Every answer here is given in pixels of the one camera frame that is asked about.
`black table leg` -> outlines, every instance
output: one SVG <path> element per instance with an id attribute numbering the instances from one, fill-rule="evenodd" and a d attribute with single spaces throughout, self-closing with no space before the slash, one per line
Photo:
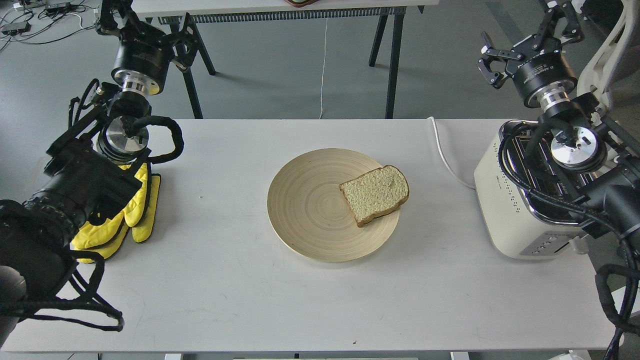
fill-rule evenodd
<path id="1" fill-rule="evenodd" d="M 178 24 L 170 24 L 172 33 L 177 33 L 180 31 L 180 26 Z M 179 44 L 175 47 L 178 52 L 178 56 L 184 55 L 186 52 L 184 45 Z M 193 117 L 196 119 L 204 119 L 202 116 L 202 109 L 200 109 L 200 100 L 198 100 L 198 92 L 196 91 L 196 85 L 193 81 L 193 75 L 191 74 L 191 69 L 182 72 L 182 77 L 184 78 L 184 84 L 187 87 L 187 94 L 189 94 L 189 102 L 191 103 L 191 109 L 193 110 Z"/>
<path id="2" fill-rule="evenodd" d="M 194 35 L 197 37 L 198 41 L 200 42 L 200 48 L 198 49 L 198 51 L 200 51 L 200 56 L 202 56 L 202 60 L 204 61 L 204 66 L 207 67 L 207 71 L 209 72 L 209 75 L 213 76 L 216 74 L 216 68 L 213 67 L 213 62 L 211 61 L 209 52 L 207 51 L 206 46 L 204 46 L 204 41 L 200 36 L 200 30 L 198 30 L 198 27 L 196 26 L 195 23 L 193 24 L 193 32 L 194 32 Z"/>
<path id="3" fill-rule="evenodd" d="M 394 34 L 391 39 L 391 62 L 389 63 L 389 84 L 387 87 L 387 110 L 385 119 L 394 117 L 394 105 L 396 102 L 396 83 L 398 78 L 398 63 L 400 60 L 400 43 L 402 41 L 402 26 L 404 14 L 394 15 Z"/>
<path id="4" fill-rule="evenodd" d="M 380 42 L 382 42 L 382 35 L 385 33 L 385 26 L 387 25 L 388 15 L 380 15 L 378 19 L 378 28 L 376 28 L 376 37 L 373 39 L 373 46 L 371 47 L 371 55 L 369 56 L 369 66 L 374 67 L 376 65 L 376 58 L 378 57 L 378 51 L 380 50 Z"/>

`white wire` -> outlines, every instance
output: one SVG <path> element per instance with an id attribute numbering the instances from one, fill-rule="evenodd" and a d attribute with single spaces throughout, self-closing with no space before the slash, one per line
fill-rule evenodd
<path id="1" fill-rule="evenodd" d="M 69 15 L 75 15 L 80 18 L 80 28 L 82 29 L 82 17 L 76 13 L 69 13 Z"/>
<path id="2" fill-rule="evenodd" d="M 329 18 L 326 18 L 326 22 L 324 24 L 324 59 L 322 60 L 322 79 L 320 81 L 320 117 L 318 117 L 318 119 L 321 119 L 324 113 L 324 108 L 322 103 L 322 90 L 324 87 L 324 67 L 326 65 L 326 30 L 328 28 L 329 28 Z"/>
<path id="3" fill-rule="evenodd" d="M 447 159 L 445 159 L 444 157 L 444 153 L 442 152 L 442 146 L 440 145 L 440 137 L 438 136 L 438 127 L 436 126 L 436 119 L 434 119 L 433 117 L 431 117 L 431 123 L 433 124 L 433 133 L 436 135 L 436 146 L 438 147 L 438 152 L 440 153 L 440 159 L 442 159 L 442 162 L 444 163 L 444 166 L 447 167 L 447 170 L 449 171 L 449 173 L 456 179 L 458 180 L 459 183 L 461 183 L 462 185 L 464 185 L 467 188 L 470 188 L 471 190 L 475 190 L 476 187 L 473 185 L 469 185 L 466 182 L 464 182 L 462 179 L 460 179 L 455 172 L 453 172 L 453 170 L 451 169 L 451 167 L 449 166 L 449 163 L 447 162 Z"/>

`power strip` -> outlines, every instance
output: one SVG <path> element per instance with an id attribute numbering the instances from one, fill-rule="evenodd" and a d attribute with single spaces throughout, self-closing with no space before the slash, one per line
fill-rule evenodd
<path id="1" fill-rule="evenodd" d="M 26 21 L 14 22 L 13 24 L 4 25 L 0 32 L 5 35 L 18 35 L 31 30 L 31 24 Z"/>
<path id="2" fill-rule="evenodd" d="M 58 3 L 58 4 L 48 4 L 44 8 L 44 12 L 45 13 L 57 13 L 57 12 L 60 12 L 60 11 L 70 10 L 70 9 L 71 9 L 71 3 L 70 2 Z"/>
<path id="3" fill-rule="evenodd" d="M 17 11 L 23 11 L 31 8 L 38 8 L 40 6 L 45 6 L 49 0 L 40 0 L 40 1 L 17 1 L 13 4 L 13 8 Z"/>

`oven mitt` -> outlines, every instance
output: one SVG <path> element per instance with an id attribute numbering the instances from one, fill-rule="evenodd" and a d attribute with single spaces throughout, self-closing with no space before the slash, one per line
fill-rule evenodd
<path id="1" fill-rule="evenodd" d="M 129 201 L 125 208 L 113 219 L 107 219 L 104 224 L 94 226 L 85 223 L 71 244 L 76 250 L 90 250 L 98 252 L 105 259 L 110 258 L 120 248 L 130 228 L 135 242 L 143 242 L 151 234 L 156 215 L 157 196 L 160 185 L 160 175 L 150 175 L 150 165 L 140 167 L 136 179 L 142 182 L 141 188 Z M 80 262 L 90 263 L 89 259 Z"/>

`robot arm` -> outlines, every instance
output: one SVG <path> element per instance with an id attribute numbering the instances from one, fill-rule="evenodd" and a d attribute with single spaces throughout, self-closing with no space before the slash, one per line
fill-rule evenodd
<path id="1" fill-rule="evenodd" d="M 121 28 L 112 12 L 123 18 Z M 170 63 L 180 70 L 193 63 L 201 40 L 190 16 L 184 17 L 180 32 L 167 35 L 141 22 L 131 10 L 131 0 L 104 0 L 97 31 L 120 39 L 111 72 L 116 84 L 98 86 L 91 103 L 80 104 L 74 119 L 70 111 L 69 129 L 47 150 L 51 161 L 45 173 L 51 180 L 22 204 L 0 200 L 0 345 L 25 318 L 122 330 L 122 313 L 97 295 L 104 260 L 94 252 L 71 250 L 69 243 L 85 222 L 102 224 L 125 207 L 141 186 L 134 175 L 145 162 L 173 160 L 184 148 L 178 124 L 151 115 L 147 98 L 162 92 Z M 187 48 L 180 56 L 174 49 L 178 45 Z M 84 97 L 96 84 L 94 79 Z M 80 119 L 79 112 L 89 108 Z M 167 127 L 175 149 L 150 157 L 147 126 Z M 118 165 L 125 163 L 131 166 L 122 170 Z M 95 260 L 88 282 L 76 271 L 79 258 Z M 67 281 L 78 298 L 56 297 Z M 117 325 L 37 314 L 41 309 L 100 311 L 116 319 Z"/>

